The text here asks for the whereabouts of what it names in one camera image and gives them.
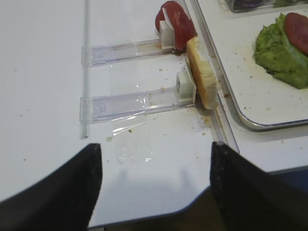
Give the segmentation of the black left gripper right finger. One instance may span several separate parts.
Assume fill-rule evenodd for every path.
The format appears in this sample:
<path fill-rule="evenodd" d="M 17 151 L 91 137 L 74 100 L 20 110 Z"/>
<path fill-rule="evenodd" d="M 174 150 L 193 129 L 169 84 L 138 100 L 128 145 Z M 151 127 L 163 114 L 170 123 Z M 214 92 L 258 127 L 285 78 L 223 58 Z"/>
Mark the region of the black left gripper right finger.
<path fill-rule="evenodd" d="M 308 168 L 265 172 L 213 142 L 210 185 L 229 231 L 306 231 Z"/>

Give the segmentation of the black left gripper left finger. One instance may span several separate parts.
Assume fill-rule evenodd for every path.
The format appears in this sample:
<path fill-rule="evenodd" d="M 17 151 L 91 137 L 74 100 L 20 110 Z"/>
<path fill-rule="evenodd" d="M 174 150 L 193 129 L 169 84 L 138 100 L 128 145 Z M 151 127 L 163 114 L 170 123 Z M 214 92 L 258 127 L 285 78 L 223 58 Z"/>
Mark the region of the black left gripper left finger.
<path fill-rule="evenodd" d="M 102 185 L 102 152 L 90 143 L 33 186 L 0 203 L 2 231 L 86 231 Z"/>

